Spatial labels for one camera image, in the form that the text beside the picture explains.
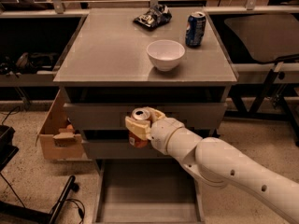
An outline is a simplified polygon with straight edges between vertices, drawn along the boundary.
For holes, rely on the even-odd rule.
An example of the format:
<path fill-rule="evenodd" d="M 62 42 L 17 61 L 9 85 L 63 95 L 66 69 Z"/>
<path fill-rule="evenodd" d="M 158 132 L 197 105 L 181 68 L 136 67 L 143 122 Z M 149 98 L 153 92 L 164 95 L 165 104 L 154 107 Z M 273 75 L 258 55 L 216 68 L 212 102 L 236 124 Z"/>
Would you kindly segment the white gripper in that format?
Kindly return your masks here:
<path fill-rule="evenodd" d="M 152 107 L 147 107 L 150 113 L 150 119 L 154 122 L 151 126 L 149 119 L 133 119 L 131 117 L 125 118 L 125 126 L 129 130 L 129 139 L 150 140 L 151 145 L 163 153 L 168 155 L 167 146 L 172 134 L 185 125 L 174 119 L 165 118 L 165 113 Z"/>

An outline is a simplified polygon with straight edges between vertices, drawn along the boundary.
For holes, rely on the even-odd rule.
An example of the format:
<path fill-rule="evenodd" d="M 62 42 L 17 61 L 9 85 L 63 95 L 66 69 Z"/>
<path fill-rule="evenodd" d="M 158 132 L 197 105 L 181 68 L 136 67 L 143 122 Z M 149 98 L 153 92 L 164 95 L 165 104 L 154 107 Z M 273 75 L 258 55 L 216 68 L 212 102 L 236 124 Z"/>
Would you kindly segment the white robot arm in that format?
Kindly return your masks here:
<path fill-rule="evenodd" d="M 290 224 L 299 224 L 299 184 L 263 167 L 227 142 L 203 138 L 151 107 L 135 109 L 125 118 L 125 126 L 132 146 L 151 144 L 174 158 L 196 181 L 211 187 L 238 187 Z"/>

